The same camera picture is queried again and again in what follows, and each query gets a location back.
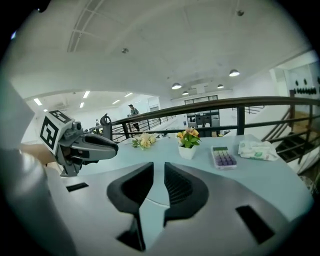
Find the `white table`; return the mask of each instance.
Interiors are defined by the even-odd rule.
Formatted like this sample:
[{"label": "white table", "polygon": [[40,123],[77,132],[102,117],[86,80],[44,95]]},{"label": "white table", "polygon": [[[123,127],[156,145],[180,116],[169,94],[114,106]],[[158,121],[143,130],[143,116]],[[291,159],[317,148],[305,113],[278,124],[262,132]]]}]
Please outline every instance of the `white table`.
[{"label": "white table", "polygon": [[[271,203],[288,221],[308,212],[313,205],[313,198],[304,183],[281,158],[276,161],[261,161],[238,156],[240,141],[259,141],[253,135],[207,137],[201,140],[192,160],[181,158],[176,139],[160,139],[144,151],[133,148],[130,144],[120,143],[116,157],[83,166],[79,176],[154,162],[153,186],[140,208],[146,248],[152,245],[163,230],[164,211],[169,206],[169,196],[164,184],[165,162],[194,167],[238,181]],[[210,152],[211,146],[228,147],[237,160],[237,168],[224,171],[216,169]]]}]

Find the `fluorescent light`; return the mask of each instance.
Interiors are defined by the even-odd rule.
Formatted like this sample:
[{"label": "fluorescent light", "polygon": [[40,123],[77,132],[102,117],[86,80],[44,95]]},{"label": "fluorescent light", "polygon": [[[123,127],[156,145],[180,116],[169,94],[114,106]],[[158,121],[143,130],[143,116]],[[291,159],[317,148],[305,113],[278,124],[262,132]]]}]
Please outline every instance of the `fluorescent light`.
[{"label": "fluorescent light", "polygon": [[236,77],[236,76],[239,76],[240,75],[240,72],[236,69],[232,69],[229,73],[229,77]]},{"label": "fluorescent light", "polygon": [[42,105],[42,103],[40,102],[40,100],[38,98],[34,98],[33,100],[35,101],[35,103],[38,104],[38,106]]},{"label": "fluorescent light", "polygon": [[17,32],[17,31],[14,31],[13,34],[11,35],[11,40],[16,37],[16,32]]},{"label": "fluorescent light", "polygon": [[89,93],[90,93],[90,91],[87,90],[87,91],[84,93],[83,98],[85,99],[86,97],[88,97]]},{"label": "fluorescent light", "polygon": [[180,83],[177,83],[177,82],[175,82],[175,83],[172,85],[172,89],[173,89],[173,90],[180,89],[181,87],[182,87],[181,84],[180,84]]}]

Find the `railing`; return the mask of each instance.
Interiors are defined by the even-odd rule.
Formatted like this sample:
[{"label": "railing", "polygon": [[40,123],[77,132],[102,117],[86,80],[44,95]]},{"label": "railing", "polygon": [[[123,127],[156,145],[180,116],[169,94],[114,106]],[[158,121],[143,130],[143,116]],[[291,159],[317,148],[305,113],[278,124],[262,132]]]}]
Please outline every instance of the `railing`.
[{"label": "railing", "polygon": [[[285,112],[283,117],[281,118],[282,120],[287,120],[291,117],[291,107],[288,108],[288,110]],[[269,141],[273,138],[278,138],[284,130],[287,128],[288,123],[282,123],[282,124],[277,124],[273,129],[262,139],[262,141]]]},{"label": "railing", "polygon": [[[265,108],[265,106],[245,106],[244,107],[244,112],[245,113],[248,113],[249,115],[250,114],[254,114],[254,115],[256,115],[256,114],[258,114],[262,109],[264,109]],[[237,108],[236,107],[233,107],[232,108],[232,111],[236,111],[237,110]]]},{"label": "railing", "polygon": [[[245,123],[246,121],[246,107],[255,107],[260,106],[263,104],[263,106],[280,106],[280,105],[289,105],[291,106],[289,110],[285,113],[285,115],[282,117],[281,120],[278,121],[268,121],[268,122],[258,122],[258,123]],[[292,106],[295,105],[309,105],[309,116],[303,117],[303,118],[292,118]],[[205,102],[198,102],[193,104],[187,104],[187,105],[181,105],[181,106],[175,106],[170,108],[161,109],[158,111],[153,112],[147,112],[135,116],[131,116],[128,118],[124,118],[115,122],[112,122],[113,128],[112,131],[114,136],[121,136],[116,139],[122,138],[123,140],[126,140],[130,137],[133,137],[134,135],[141,134],[143,132],[145,133],[160,133],[160,134],[170,134],[170,133],[177,133],[181,132],[182,129],[170,129],[170,130],[151,130],[150,126],[150,120],[158,120],[157,125],[162,124],[163,121],[166,121],[167,118],[173,118],[173,115],[181,115],[181,114],[187,114],[187,113],[194,113],[194,112],[200,112],[200,111],[208,111],[208,110],[221,110],[221,109],[232,109],[236,108],[237,111],[237,125],[227,125],[227,126],[215,126],[215,127],[203,127],[203,128],[197,128],[199,132],[216,132],[221,130],[237,130],[237,135],[243,135],[245,133],[245,128],[254,128],[254,127],[263,127],[263,126],[273,126],[274,127],[271,132],[267,134],[267,136],[264,137],[264,139],[267,139],[276,129],[276,132],[274,133],[274,136],[272,138],[269,138],[268,141],[270,142],[279,142],[283,141],[288,138],[298,137],[301,135],[306,135],[305,143],[303,144],[303,150],[302,153],[297,156],[296,158],[299,158],[299,161],[301,161],[302,157],[310,151],[310,149],[307,150],[307,143],[315,142],[316,140],[320,139],[320,136],[314,138],[312,141],[309,141],[310,132],[311,132],[311,124],[312,120],[320,118],[320,115],[313,115],[313,106],[320,106],[320,100],[315,99],[308,99],[308,98],[294,98],[294,97],[273,97],[273,96],[267,96],[267,97],[242,97],[242,98],[228,98],[228,99],[218,99],[218,100],[211,100],[211,101],[205,101]],[[296,134],[290,134],[287,136],[277,137],[284,131],[284,127],[288,124],[293,124],[294,122],[300,122],[300,121],[306,121],[308,120],[308,126],[307,130],[304,132],[296,133]],[[144,121],[145,128],[147,127],[147,130],[140,130],[140,131],[133,131],[133,128],[135,127],[133,124],[137,122]]]},{"label": "railing", "polygon": [[[155,127],[165,124],[175,118],[175,115],[157,117],[138,122],[120,123],[112,122],[112,140],[116,143],[123,142],[129,138],[133,138],[135,134],[151,132]],[[102,125],[90,128],[95,134],[103,135]]]}]

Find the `black slot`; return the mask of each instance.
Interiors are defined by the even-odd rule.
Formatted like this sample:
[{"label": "black slot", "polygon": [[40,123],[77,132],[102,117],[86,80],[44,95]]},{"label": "black slot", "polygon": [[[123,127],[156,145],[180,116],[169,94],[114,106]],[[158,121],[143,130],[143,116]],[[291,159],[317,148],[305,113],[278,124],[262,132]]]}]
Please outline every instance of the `black slot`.
[{"label": "black slot", "polygon": [[251,208],[251,206],[241,206],[235,210],[240,215],[258,244],[262,244],[275,234],[260,218],[260,216]]},{"label": "black slot", "polygon": [[89,187],[89,185],[87,183],[82,182],[82,183],[79,183],[79,184],[76,184],[76,185],[67,186],[66,189],[69,192],[72,192],[72,191],[80,190],[80,189],[83,189],[83,188],[86,188],[86,187]]}]

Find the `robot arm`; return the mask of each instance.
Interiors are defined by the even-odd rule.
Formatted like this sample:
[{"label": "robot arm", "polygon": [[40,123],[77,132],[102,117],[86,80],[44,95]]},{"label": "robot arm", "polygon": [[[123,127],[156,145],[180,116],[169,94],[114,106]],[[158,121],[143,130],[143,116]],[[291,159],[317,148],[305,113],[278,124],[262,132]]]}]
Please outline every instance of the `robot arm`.
[{"label": "robot arm", "polygon": [[58,110],[44,118],[40,139],[63,166],[62,177],[77,176],[82,165],[111,159],[118,145],[106,137],[84,132],[81,123]]}]

